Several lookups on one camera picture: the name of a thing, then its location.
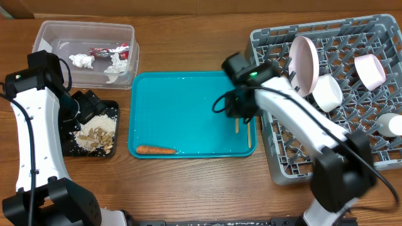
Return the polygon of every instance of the wooden surface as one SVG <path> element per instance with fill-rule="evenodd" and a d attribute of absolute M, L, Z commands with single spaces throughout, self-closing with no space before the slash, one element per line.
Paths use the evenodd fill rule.
<path fill-rule="evenodd" d="M 131 24 L 140 46 L 139 72 L 219 70 L 225 57 L 243 50 L 252 30 L 389 12 L 271 13 L 225 16 L 79 18 Z M 402 23 L 402 11 L 392 12 Z M 26 55 L 42 20 L 0 21 L 0 80 L 27 67 Z M 313 200 L 309 184 L 278 186 L 270 178 L 258 127 L 258 147 L 248 158 L 140 160 L 127 148 L 131 91 L 94 90 L 121 109 L 117 151 L 111 159 L 65 158 L 74 182 L 89 189 L 102 207 L 125 209 L 138 220 L 269 219 L 297 216 Z M 14 114 L 0 100 L 0 199 L 15 194 L 18 141 Z M 383 172 L 398 193 L 402 169 Z M 378 183 L 359 206 L 387 207 L 393 199 Z M 394 213 L 354 211 L 360 225 L 401 225 Z M 10 225 L 0 214 L 0 225 Z"/>
<path fill-rule="evenodd" d="M 18 0 L 35 15 L 149 16 L 179 14 L 283 13 L 402 10 L 402 1 L 337 0 Z"/>
<path fill-rule="evenodd" d="M 0 0 L 0 6 L 15 19 L 33 19 L 33 13 L 21 0 Z"/>

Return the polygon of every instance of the green led light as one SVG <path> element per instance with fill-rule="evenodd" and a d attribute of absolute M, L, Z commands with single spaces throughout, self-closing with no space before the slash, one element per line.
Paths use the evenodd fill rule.
<path fill-rule="evenodd" d="M 252 72 L 252 73 L 250 73 L 250 77 L 255 78 L 255 77 L 257 77 L 257 74 L 258 74 L 258 72 Z"/>

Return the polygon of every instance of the white cup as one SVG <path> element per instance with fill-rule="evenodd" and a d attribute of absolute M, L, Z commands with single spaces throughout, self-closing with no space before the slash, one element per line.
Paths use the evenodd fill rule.
<path fill-rule="evenodd" d="M 342 103 L 343 95 L 339 84 L 331 75 L 322 75 L 317 80 L 313 97 L 323 111 L 330 112 Z"/>
<path fill-rule="evenodd" d="M 368 90 L 372 91 L 385 82 L 384 68 L 373 54 L 356 57 L 354 65 L 360 80 Z"/>
<path fill-rule="evenodd" d="M 386 137 L 402 136 L 402 116 L 395 113 L 386 113 L 378 117 L 377 123 L 383 126 L 378 132 Z"/>

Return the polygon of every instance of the wooden table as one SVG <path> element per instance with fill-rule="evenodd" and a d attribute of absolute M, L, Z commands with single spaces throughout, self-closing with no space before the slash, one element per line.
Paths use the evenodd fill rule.
<path fill-rule="evenodd" d="M 140 46 L 139 73 L 149 71 L 219 70 L 224 59 L 243 50 L 252 30 L 390 13 L 402 24 L 402 11 L 232 14 L 216 16 L 141 16 L 67 18 L 131 24 Z M 0 80 L 27 67 L 43 20 L 0 21 Z M 186 221 L 269 219 L 297 216 L 311 204 L 308 183 L 273 183 L 258 128 L 258 147 L 248 158 L 140 160 L 128 151 L 130 90 L 94 90 L 121 108 L 116 155 L 111 159 L 65 158 L 74 182 L 89 189 L 102 207 L 125 209 L 137 220 Z M 16 121 L 9 103 L 0 100 L 0 199 L 15 194 L 18 177 Z M 398 193 L 402 169 L 383 172 Z M 388 207 L 393 198 L 378 183 L 359 206 Z M 402 208 L 394 213 L 354 211 L 360 225 L 401 225 Z M 0 225 L 11 225 L 0 214 Z"/>

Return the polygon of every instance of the carrot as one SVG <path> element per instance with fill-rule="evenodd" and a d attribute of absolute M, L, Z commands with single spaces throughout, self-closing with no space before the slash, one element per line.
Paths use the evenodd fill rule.
<path fill-rule="evenodd" d="M 151 146 L 138 146 L 138 154 L 176 154 L 176 150 Z"/>

